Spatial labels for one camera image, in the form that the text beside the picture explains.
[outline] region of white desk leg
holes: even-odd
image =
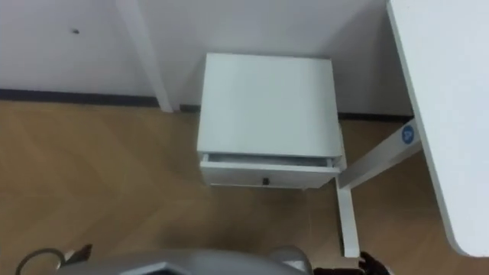
[[[335,179],[345,257],[360,256],[351,189],[410,157],[421,148],[416,121],[413,119],[350,167],[346,168],[346,160],[342,159],[342,172]]]
[[[339,187],[352,189],[421,150],[412,119],[339,175]]]
[[[336,177],[336,195],[338,197],[339,221],[342,227],[341,239],[344,257],[360,257],[358,244],[357,223],[351,200],[351,190],[339,188]]]

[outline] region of black hand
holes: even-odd
[[[390,275],[387,268],[369,253],[362,251],[360,257],[358,266],[365,272],[365,275]]]

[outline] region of cabinet top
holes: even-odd
[[[198,150],[340,156],[331,61],[207,54]]]

